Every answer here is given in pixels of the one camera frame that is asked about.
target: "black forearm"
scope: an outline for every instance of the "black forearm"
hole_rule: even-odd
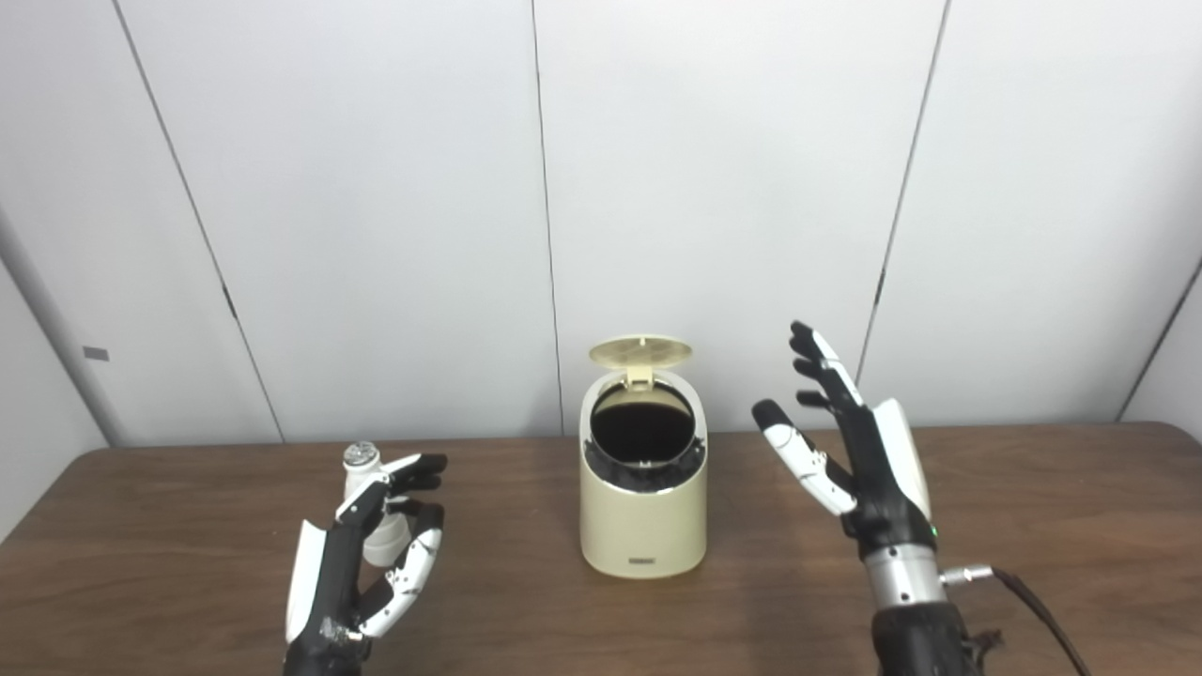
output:
[[[968,631],[951,603],[895,606],[873,616],[882,676],[980,676]]]
[[[284,656],[284,676],[362,676],[362,662],[313,650],[300,641],[288,646]]]

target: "open lid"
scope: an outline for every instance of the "open lid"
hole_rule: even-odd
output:
[[[589,350],[589,358],[614,370],[625,370],[631,390],[649,390],[654,369],[678,364],[692,355],[692,348],[667,336],[621,336]]]

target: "small white bottle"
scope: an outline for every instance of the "small white bottle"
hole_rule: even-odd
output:
[[[343,497],[353,493],[368,476],[380,472],[380,449],[371,441],[351,444],[343,452],[343,467],[346,468],[346,488]],[[363,558],[377,568],[391,568],[409,546],[409,522],[403,514],[385,515],[383,521],[363,542]]]

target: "trash can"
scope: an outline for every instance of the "trash can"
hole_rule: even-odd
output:
[[[692,386],[666,370],[691,354],[659,336],[589,352],[611,369],[581,408],[581,548],[601,573],[666,577],[706,555],[706,416]]]

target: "wooden table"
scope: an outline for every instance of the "wooden table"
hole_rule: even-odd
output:
[[[840,456],[838,437],[815,433]],[[1202,449],[1160,425],[916,433],[944,565],[1023,577],[1094,674],[1202,671]],[[755,434],[712,439],[709,553],[605,577],[577,541],[573,439],[380,444],[446,452],[444,547],[367,665],[383,675],[875,674],[855,547]],[[341,444],[103,450],[0,546],[0,674],[279,674],[302,518],[327,526]],[[1065,675],[996,582],[957,589],[1001,628],[989,674]]]

